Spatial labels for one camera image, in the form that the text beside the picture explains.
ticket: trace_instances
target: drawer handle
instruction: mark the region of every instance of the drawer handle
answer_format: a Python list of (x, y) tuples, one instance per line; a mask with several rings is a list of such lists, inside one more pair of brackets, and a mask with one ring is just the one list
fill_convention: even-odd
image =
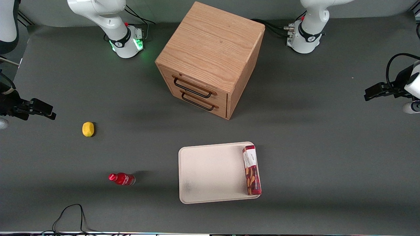
[(195, 94), (195, 95), (197, 95), (197, 96), (200, 96), (200, 97), (203, 97), (203, 98), (209, 98), (209, 97), (211, 96), (211, 92), (209, 92), (209, 94), (208, 94), (208, 95), (204, 95), (204, 94), (201, 94), (201, 93), (196, 92), (196, 91), (194, 91), (194, 90), (191, 90), (191, 89), (189, 89), (189, 88), (187, 88), (187, 87), (184, 87), (184, 86), (182, 86), (182, 85), (180, 85), (180, 84), (177, 84), (177, 83), (176, 83), (177, 81), (178, 81), (178, 78), (176, 78), (176, 77), (175, 77), (175, 79), (174, 79), (173, 83), (174, 83), (177, 87), (180, 87), (180, 88), (182, 88), (182, 89), (185, 89), (186, 91), (188, 91), (188, 92), (190, 92), (190, 93), (193, 93), (193, 94)]
[(202, 105), (200, 105), (200, 104), (198, 104), (198, 103), (196, 103), (196, 102), (191, 101), (190, 99), (184, 98), (184, 95), (185, 95), (185, 93), (183, 92), (183, 93), (182, 93), (182, 95), (181, 95), (181, 97), (182, 97), (182, 99), (183, 99), (184, 101), (186, 101), (186, 102), (189, 102), (189, 103), (191, 103), (191, 104), (193, 104), (193, 105), (196, 105), (196, 106), (198, 106), (199, 108), (202, 108), (202, 109), (207, 110), (207, 111), (212, 111), (212, 110), (214, 109), (214, 105), (212, 105), (212, 106), (211, 106), (211, 108), (207, 108), (207, 107), (202, 106)]

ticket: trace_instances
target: lemon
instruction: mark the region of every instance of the lemon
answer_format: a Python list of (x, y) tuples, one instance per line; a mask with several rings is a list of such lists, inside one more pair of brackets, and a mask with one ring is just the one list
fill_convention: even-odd
[(92, 137), (93, 133), (95, 132), (95, 127), (93, 126), (92, 122), (86, 122), (83, 124), (81, 131), (84, 136)]

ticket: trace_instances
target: plastic tray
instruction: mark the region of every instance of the plastic tray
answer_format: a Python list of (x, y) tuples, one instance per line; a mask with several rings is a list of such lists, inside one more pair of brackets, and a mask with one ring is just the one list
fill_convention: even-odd
[(185, 204), (254, 199), (248, 195), (242, 150), (251, 142), (179, 150), (179, 199)]

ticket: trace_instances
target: gray table surface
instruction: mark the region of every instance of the gray table surface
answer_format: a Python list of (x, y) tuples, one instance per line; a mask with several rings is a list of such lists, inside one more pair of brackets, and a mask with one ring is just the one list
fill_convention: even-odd
[[(0, 131), (1, 231), (50, 229), (80, 203), (101, 231), (420, 234), (420, 116), (402, 112), (403, 98), (363, 99), (391, 56), (420, 54), (412, 13), (331, 19), (308, 55), (267, 31), (230, 121), (170, 94), (154, 60), (176, 27), (151, 26), (131, 59), (99, 27), (32, 29), (15, 83), (57, 119), (9, 118)], [(395, 60), (392, 78), (412, 62)], [(182, 204), (178, 150), (242, 141), (256, 144), (261, 197)], [(111, 183), (118, 171), (136, 184)], [(79, 214), (69, 209), (58, 230), (77, 231)]]

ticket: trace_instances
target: red bottle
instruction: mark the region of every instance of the red bottle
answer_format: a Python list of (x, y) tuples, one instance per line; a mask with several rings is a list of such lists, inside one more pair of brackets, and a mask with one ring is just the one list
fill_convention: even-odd
[(108, 176), (108, 179), (114, 181), (118, 185), (133, 185), (136, 182), (136, 177), (134, 177), (134, 175), (126, 173), (112, 173)]

